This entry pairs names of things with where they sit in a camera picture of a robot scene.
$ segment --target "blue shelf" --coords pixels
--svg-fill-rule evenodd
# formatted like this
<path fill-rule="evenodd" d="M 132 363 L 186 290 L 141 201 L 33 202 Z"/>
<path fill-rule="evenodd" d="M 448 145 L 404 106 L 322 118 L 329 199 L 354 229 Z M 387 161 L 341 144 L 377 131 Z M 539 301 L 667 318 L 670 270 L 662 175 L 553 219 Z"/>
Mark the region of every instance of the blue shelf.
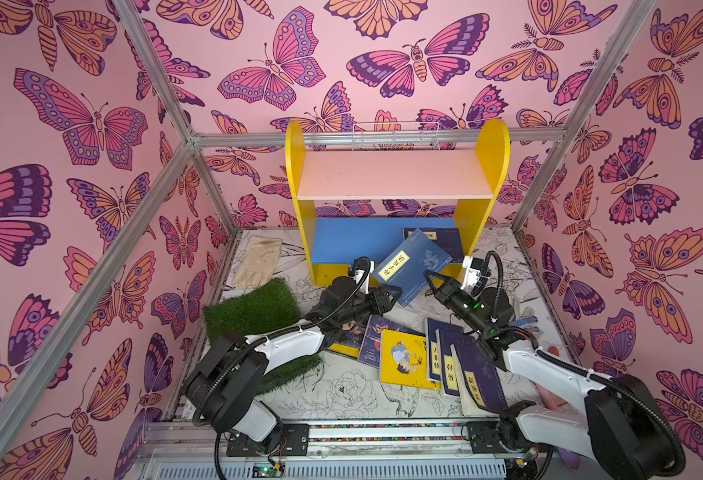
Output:
<path fill-rule="evenodd" d="M 403 231 L 414 228 L 454 228 L 452 218 L 318 218 L 311 263 L 350 264 L 366 256 L 380 264 L 404 240 Z"/>

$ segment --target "yellow book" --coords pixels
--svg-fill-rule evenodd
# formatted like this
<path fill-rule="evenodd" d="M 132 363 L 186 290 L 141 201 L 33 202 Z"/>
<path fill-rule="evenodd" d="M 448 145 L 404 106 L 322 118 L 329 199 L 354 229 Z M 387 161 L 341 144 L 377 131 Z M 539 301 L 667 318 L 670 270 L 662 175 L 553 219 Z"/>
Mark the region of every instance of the yellow book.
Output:
<path fill-rule="evenodd" d="M 439 390 L 440 383 L 428 378 L 426 338 L 405 332 L 381 333 L 381 383 Z"/>

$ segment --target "book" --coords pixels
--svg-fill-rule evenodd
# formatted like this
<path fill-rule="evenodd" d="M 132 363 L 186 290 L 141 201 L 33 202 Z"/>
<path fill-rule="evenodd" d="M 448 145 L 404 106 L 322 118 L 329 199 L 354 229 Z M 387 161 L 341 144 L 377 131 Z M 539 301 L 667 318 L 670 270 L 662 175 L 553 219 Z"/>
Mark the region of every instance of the book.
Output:
<path fill-rule="evenodd" d="M 432 318 L 426 318 L 426 338 L 427 347 L 429 349 L 429 378 L 434 382 L 440 382 L 442 380 L 442 362 L 440 362 L 440 350 L 439 345 L 437 344 L 438 329 L 462 332 L 463 327 L 460 325 L 453 325 L 452 323 L 434 320 Z"/>
<path fill-rule="evenodd" d="M 381 331 L 381 383 L 439 390 L 429 380 L 426 337 L 393 330 Z"/>
<path fill-rule="evenodd" d="M 507 408 L 506 396 L 496 366 L 472 345 L 452 344 L 451 351 L 461 390 L 461 411 L 466 416 L 500 413 Z"/>
<path fill-rule="evenodd" d="M 405 332 L 418 336 L 421 335 L 415 330 L 409 329 L 400 323 L 385 319 L 380 315 L 370 315 L 370 321 L 367 323 L 365 338 L 362 340 L 362 346 L 359 349 L 359 358 L 357 358 L 357 360 L 376 368 L 381 366 L 381 332 L 384 330 Z"/>
<path fill-rule="evenodd" d="M 441 272 L 451 260 L 438 245 L 421 231 L 415 229 L 391 255 L 373 272 L 378 282 L 399 286 L 402 295 L 397 302 L 406 306 L 426 287 L 424 270 Z"/>
<path fill-rule="evenodd" d="M 370 319 L 366 318 L 356 324 L 348 322 L 342 325 L 341 329 L 345 331 L 345 334 L 336 343 L 330 345 L 328 350 L 356 360 L 359 357 L 359 349 L 362 347 L 362 340 L 365 338 L 365 330 L 369 321 Z"/>
<path fill-rule="evenodd" d="M 404 237 L 407 238 L 415 231 L 414 228 L 404 229 Z M 461 232 L 457 228 L 426 228 L 422 230 L 434 244 L 452 257 L 451 264 L 463 263 L 463 245 L 461 244 Z"/>
<path fill-rule="evenodd" d="M 453 365 L 453 353 L 451 345 L 471 345 L 474 339 L 471 336 L 463 335 L 463 332 L 455 330 L 437 330 L 437 346 L 440 353 L 442 367 L 442 393 L 449 396 L 461 396 L 458 390 L 458 376 Z"/>

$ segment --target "pink shelf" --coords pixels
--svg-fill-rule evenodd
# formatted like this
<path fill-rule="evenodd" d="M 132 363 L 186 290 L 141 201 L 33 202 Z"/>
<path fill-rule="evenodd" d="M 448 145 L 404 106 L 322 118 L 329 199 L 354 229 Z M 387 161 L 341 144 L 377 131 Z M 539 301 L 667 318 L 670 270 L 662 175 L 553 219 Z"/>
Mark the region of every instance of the pink shelf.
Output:
<path fill-rule="evenodd" d="M 493 198 L 474 150 L 306 152 L 299 200 Z"/>

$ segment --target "cartoon boy illustration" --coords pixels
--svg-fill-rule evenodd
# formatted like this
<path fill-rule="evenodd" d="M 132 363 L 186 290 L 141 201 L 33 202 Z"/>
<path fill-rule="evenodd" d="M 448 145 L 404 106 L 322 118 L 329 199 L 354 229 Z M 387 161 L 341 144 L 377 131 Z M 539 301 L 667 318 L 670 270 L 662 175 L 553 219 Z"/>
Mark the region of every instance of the cartoon boy illustration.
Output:
<path fill-rule="evenodd" d="M 403 342 L 398 342 L 396 346 L 391 348 L 391 356 L 399 364 L 397 370 L 405 374 L 417 371 L 418 366 L 422 363 L 421 359 L 417 359 L 417 364 L 414 365 L 412 359 L 416 358 L 415 353 L 409 351 Z"/>

